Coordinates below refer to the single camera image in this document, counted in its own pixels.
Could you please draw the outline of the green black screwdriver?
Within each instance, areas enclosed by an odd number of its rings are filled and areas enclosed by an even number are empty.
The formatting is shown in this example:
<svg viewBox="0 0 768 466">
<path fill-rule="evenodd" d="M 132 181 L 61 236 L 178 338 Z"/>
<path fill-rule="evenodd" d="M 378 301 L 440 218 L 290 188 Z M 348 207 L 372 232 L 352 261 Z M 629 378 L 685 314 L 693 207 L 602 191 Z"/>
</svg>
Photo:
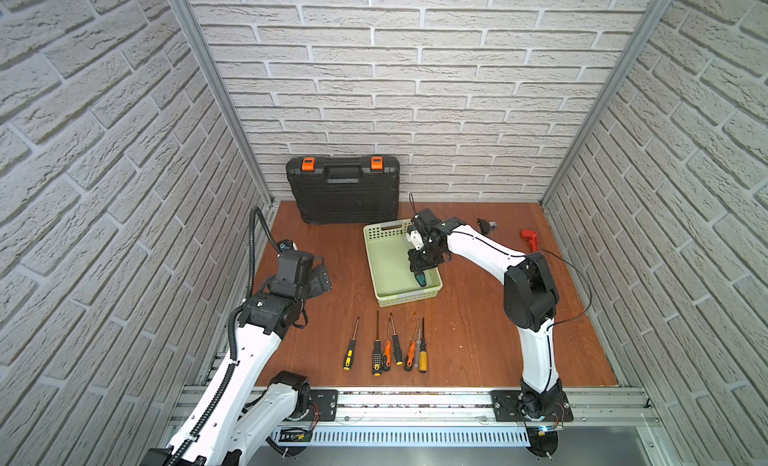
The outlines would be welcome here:
<svg viewBox="0 0 768 466">
<path fill-rule="evenodd" d="M 420 287 L 426 287 L 427 286 L 427 279 L 426 279 L 426 273 L 421 272 L 414 272 L 413 273 L 415 280 L 419 284 Z"/>
</svg>

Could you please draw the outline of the clear handled screwdriver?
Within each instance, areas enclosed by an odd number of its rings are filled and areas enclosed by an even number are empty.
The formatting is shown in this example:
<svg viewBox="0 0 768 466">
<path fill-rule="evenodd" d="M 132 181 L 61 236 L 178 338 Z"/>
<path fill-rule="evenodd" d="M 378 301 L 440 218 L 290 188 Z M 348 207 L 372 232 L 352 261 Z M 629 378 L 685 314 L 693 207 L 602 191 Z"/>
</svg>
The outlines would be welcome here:
<svg viewBox="0 0 768 466">
<path fill-rule="evenodd" d="M 421 322 L 417 321 L 416 323 L 416 329 L 414 333 L 414 339 L 413 339 L 413 345 L 412 345 L 412 353 L 415 355 L 418 352 L 419 348 L 419 341 L 421 339 Z"/>
</svg>

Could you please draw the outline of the black yellow small screwdriver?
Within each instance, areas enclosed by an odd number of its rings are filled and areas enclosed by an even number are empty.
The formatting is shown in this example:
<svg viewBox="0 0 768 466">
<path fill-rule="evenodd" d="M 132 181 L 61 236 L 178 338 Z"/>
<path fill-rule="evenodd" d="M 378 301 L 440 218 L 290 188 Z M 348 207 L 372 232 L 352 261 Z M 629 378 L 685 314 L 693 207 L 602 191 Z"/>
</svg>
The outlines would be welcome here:
<svg viewBox="0 0 768 466">
<path fill-rule="evenodd" d="M 344 371 L 350 371 L 352 369 L 352 366 L 354 364 L 354 354 L 356 349 L 356 343 L 357 343 L 357 331 L 359 328 L 360 318 L 356 319 L 355 326 L 353 329 L 352 336 L 349 340 L 346 353 L 344 356 L 344 362 L 343 362 L 343 370 Z"/>
</svg>

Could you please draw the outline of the yellow handled screwdriver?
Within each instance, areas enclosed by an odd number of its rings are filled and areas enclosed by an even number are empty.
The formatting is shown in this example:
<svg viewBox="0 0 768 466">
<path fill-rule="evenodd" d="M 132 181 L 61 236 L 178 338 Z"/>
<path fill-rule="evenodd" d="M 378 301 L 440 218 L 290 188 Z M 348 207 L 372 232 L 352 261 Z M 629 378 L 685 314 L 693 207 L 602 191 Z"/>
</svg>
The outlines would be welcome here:
<svg viewBox="0 0 768 466">
<path fill-rule="evenodd" d="M 426 374 L 428 371 L 428 352 L 425 339 L 425 319 L 422 319 L 419 330 L 418 352 L 418 370 L 420 373 Z"/>
</svg>

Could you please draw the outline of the black yellow striped screwdriver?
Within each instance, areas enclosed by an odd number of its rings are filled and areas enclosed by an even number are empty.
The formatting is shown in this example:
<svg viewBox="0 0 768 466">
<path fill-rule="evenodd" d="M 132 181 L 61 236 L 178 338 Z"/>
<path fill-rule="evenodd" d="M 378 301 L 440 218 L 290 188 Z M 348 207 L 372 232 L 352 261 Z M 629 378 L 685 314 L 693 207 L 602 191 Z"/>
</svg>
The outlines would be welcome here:
<svg viewBox="0 0 768 466">
<path fill-rule="evenodd" d="M 380 312 L 376 313 L 375 339 L 372 352 L 372 374 L 375 377 L 381 375 L 383 370 L 382 343 L 380 340 Z"/>
</svg>

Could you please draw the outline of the orange handled long screwdriver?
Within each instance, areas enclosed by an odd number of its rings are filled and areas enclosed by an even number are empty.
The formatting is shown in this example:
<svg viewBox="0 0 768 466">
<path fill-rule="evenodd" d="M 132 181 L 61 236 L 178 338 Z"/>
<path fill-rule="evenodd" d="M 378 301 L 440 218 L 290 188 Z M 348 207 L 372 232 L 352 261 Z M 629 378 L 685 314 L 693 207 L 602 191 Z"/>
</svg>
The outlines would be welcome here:
<svg viewBox="0 0 768 466">
<path fill-rule="evenodd" d="M 414 339 L 414 334 L 413 334 L 413 338 L 411 339 L 411 341 L 409 343 L 409 346 L 407 348 L 407 353 L 406 353 L 406 355 L 404 357 L 404 360 L 403 360 L 403 368 L 407 372 L 410 372 L 413 369 L 414 362 L 416 361 L 416 354 L 417 353 L 414 355 L 411 352 L 412 351 L 411 348 L 412 348 L 412 345 L 413 345 L 413 339 Z"/>
</svg>

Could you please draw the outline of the orange black screwdriver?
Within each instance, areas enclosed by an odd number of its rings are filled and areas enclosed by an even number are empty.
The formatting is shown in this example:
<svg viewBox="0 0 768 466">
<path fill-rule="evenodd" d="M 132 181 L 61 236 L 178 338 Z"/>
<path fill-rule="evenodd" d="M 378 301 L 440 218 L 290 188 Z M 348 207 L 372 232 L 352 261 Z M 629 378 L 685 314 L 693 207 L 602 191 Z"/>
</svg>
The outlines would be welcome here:
<svg viewBox="0 0 768 466">
<path fill-rule="evenodd" d="M 384 342 L 383 363 L 382 363 L 382 370 L 384 372 L 388 372 L 391 369 L 392 356 L 393 356 L 393 353 L 392 353 L 391 321 L 388 321 L 387 336 Z"/>
</svg>

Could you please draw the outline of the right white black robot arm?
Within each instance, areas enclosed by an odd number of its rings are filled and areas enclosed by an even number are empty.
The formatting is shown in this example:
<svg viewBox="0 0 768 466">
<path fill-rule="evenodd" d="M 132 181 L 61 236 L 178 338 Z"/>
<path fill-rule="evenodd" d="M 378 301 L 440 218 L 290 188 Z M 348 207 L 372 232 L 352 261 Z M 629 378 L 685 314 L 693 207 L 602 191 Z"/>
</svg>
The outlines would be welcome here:
<svg viewBox="0 0 768 466">
<path fill-rule="evenodd" d="M 542 251 L 523 253 L 489 238 L 494 222 L 479 219 L 478 227 L 457 218 L 438 219 L 431 210 L 414 214 L 407 240 L 410 271 L 422 287 L 426 272 L 461 256 L 503 286 L 503 310 L 517 327 L 523 357 L 520 414 L 530 421 L 549 417 L 565 421 L 567 396 L 557 371 L 553 342 L 559 293 Z"/>
</svg>

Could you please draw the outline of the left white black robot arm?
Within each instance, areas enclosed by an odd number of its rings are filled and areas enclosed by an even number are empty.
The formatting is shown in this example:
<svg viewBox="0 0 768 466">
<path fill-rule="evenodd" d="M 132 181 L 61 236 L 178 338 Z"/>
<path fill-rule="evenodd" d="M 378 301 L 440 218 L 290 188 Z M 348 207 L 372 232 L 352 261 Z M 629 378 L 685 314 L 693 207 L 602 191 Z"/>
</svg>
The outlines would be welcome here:
<svg viewBox="0 0 768 466">
<path fill-rule="evenodd" d="M 228 357 L 167 446 L 152 448 L 144 465 L 246 465 L 284 421 L 315 421 L 307 377 L 282 371 L 256 400 L 256 380 L 287 333 L 305 328 L 306 304 L 332 288 L 325 264 L 290 240 L 267 239 L 277 271 L 251 288 L 227 323 Z"/>
</svg>

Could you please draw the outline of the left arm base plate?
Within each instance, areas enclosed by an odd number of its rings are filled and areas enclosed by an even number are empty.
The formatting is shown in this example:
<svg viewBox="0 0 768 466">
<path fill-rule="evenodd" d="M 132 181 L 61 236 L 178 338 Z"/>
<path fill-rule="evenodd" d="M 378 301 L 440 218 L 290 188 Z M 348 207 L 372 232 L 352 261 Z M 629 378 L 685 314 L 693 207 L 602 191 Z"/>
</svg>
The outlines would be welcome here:
<svg viewBox="0 0 768 466">
<path fill-rule="evenodd" d="M 334 389 L 312 388 L 299 392 L 297 405 L 288 421 L 298 422 L 334 422 L 338 409 L 339 391 Z"/>
</svg>

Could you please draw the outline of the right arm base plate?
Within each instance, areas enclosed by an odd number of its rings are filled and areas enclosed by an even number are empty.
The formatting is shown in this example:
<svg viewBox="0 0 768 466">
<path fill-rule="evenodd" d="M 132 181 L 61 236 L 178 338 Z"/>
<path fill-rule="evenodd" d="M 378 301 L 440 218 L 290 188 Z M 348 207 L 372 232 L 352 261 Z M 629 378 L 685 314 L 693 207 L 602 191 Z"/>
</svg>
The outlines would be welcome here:
<svg viewBox="0 0 768 466">
<path fill-rule="evenodd" d="M 564 391 L 537 395 L 521 390 L 493 390 L 490 396 L 497 422 L 568 423 L 574 420 Z"/>
</svg>

